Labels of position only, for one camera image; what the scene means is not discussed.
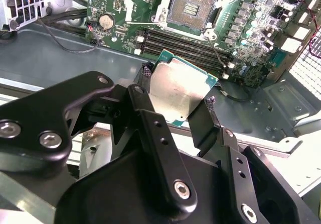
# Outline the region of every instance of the screw hole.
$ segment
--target screw hole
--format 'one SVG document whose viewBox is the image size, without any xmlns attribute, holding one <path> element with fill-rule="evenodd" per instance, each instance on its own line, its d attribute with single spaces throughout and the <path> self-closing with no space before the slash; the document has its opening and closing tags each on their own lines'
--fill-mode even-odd
<svg viewBox="0 0 321 224">
<path fill-rule="evenodd" d="M 154 124 L 159 128 L 162 126 L 162 124 L 160 122 L 158 122 L 158 121 L 155 121 Z"/>
<path fill-rule="evenodd" d="M 161 139 L 160 139 L 160 142 L 161 142 L 163 145 L 168 145 L 168 144 L 169 144 L 169 142 L 168 142 L 166 139 L 164 139 L 164 138 L 161 138 Z"/>
<path fill-rule="evenodd" d="M 135 90 L 139 93 L 144 93 L 144 90 L 142 90 L 142 88 L 139 86 L 135 86 Z"/>
<path fill-rule="evenodd" d="M 243 161 L 240 158 L 236 158 L 237 162 L 239 162 L 240 164 L 243 164 Z"/>
<path fill-rule="evenodd" d="M 242 178 L 246 178 L 245 174 L 244 174 L 242 171 L 239 171 L 239 175 L 240 175 Z"/>
</svg>

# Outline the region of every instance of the green circuit board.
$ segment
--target green circuit board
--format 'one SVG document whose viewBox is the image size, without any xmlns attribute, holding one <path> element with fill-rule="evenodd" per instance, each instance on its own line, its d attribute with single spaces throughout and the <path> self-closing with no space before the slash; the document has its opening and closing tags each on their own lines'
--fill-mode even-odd
<svg viewBox="0 0 321 224">
<path fill-rule="evenodd" d="M 278 37 L 277 34 L 283 33 L 289 22 L 295 19 L 298 13 L 305 11 L 304 7 L 299 4 L 291 5 L 287 0 L 204 0 L 202 3 L 199 1 L 199 4 L 190 0 L 185 5 L 185 15 L 179 16 L 175 12 L 178 11 L 177 9 L 183 9 L 184 3 L 182 5 L 182 0 L 170 0 L 157 23 L 155 17 L 158 17 L 157 10 L 163 1 L 88 0 L 87 20 L 98 23 L 101 16 L 109 15 L 114 21 L 111 29 L 106 30 L 99 26 L 94 28 L 99 39 L 102 40 L 101 45 L 150 60 L 157 60 L 158 55 L 144 51 L 141 47 L 143 43 L 137 41 L 137 37 L 146 30 L 155 30 L 160 34 L 166 33 L 175 39 L 208 48 L 215 46 L 217 50 L 229 54 L 226 61 L 230 61 L 234 65 L 234 68 L 228 72 L 228 80 L 242 80 L 251 87 L 259 86 L 273 67 L 280 66 L 280 63 L 269 61 L 270 56 L 274 53 L 266 45 L 269 43 L 273 45 L 274 39 Z M 206 6 L 207 9 L 204 7 L 203 10 L 202 4 L 204 2 L 210 6 Z M 280 6 L 292 12 L 293 15 L 288 16 L 290 21 L 273 15 L 275 9 Z M 208 16 L 204 17 L 203 28 L 200 27 L 202 23 L 200 21 L 197 24 L 196 21 L 189 23 L 189 19 L 193 17 L 194 13 L 198 14 L 198 20 L 206 16 L 202 10 L 208 11 Z M 161 18 L 163 16 L 166 18 L 165 25 L 163 22 L 161 23 L 164 21 Z M 270 32 L 271 36 L 266 37 L 266 32 Z M 93 34 L 87 31 L 87 38 L 93 40 Z M 183 48 L 186 49 L 186 45 L 179 48 L 178 52 Z M 283 50 L 280 51 L 285 55 L 290 54 Z M 220 71 L 216 74 L 216 70 L 211 68 L 209 72 L 222 77 Z"/>
</svg>

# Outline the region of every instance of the motherboard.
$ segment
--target motherboard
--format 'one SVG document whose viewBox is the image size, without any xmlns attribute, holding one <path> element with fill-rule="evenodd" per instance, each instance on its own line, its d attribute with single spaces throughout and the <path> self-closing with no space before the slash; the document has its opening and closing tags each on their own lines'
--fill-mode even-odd
<svg viewBox="0 0 321 224">
<path fill-rule="evenodd" d="M 258 87 L 302 49 L 320 8 L 320 0 L 88 0 L 87 24 L 104 47 L 154 61 L 167 49 L 218 78 Z"/>
</svg>

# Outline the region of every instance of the screw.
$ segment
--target screw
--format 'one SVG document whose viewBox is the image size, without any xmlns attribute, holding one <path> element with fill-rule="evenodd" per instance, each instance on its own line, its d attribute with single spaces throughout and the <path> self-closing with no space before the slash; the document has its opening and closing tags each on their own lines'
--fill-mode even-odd
<svg viewBox="0 0 321 224">
<path fill-rule="evenodd" d="M 181 181 L 176 181 L 174 183 L 174 189 L 176 193 L 180 196 L 180 198 L 188 199 L 190 197 L 190 189 L 185 183 Z"/>
<path fill-rule="evenodd" d="M 302 107 L 301 107 L 301 106 L 296 106 L 294 109 L 295 109 L 296 111 L 298 111 L 298 112 L 301 112 Z"/>
<path fill-rule="evenodd" d="M 242 211 L 245 217 L 251 222 L 251 223 L 257 223 L 257 217 L 255 212 L 250 208 L 247 204 L 242 204 Z"/>
<path fill-rule="evenodd" d="M 233 137 L 233 133 L 230 130 L 225 130 L 225 132 L 230 136 Z"/>
<path fill-rule="evenodd" d="M 39 142 L 49 149 L 54 149 L 61 145 L 62 139 L 54 132 L 46 132 L 40 135 Z"/>
<path fill-rule="evenodd" d="M 108 80 L 103 77 L 100 77 L 98 80 L 102 83 L 106 83 L 106 84 L 108 83 Z"/>
<path fill-rule="evenodd" d="M 14 122 L 0 123 L 0 137 L 10 139 L 18 136 L 20 133 L 20 126 Z"/>
<path fill-rule="evenodd" d="M 15 20 L 10 21 L 9 27 L 10 27 L 12 30 L 17 29 L 17 27 L 18 27 L 18 22 L 16 22 Z"/>
<path fill-rule="evenodd" d="M 253 151 L 258 155 L 261 156 L 261 152 L 258 149 L 253 148 Z"/>
</svg>

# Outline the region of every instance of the ventilation grille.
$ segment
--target ventilation grille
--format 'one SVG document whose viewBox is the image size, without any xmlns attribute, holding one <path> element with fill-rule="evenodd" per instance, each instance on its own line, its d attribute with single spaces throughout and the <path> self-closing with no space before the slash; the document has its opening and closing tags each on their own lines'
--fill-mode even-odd
<svg viewBox="0 0 321 224">
<path fill-rule="evenodd" d="M 41 17 L 44 0 L 1 0 L 0 30 L 14 31 Z"/>
<path fill-rule="evenodd" d="M 321 33 L 316 34 L 312 52 L 321 56 Z M 319 100 L 321 100 L 321 59 L 313 57 L 307 46 L 290 69 L 290 73 Z"/>
</svg>

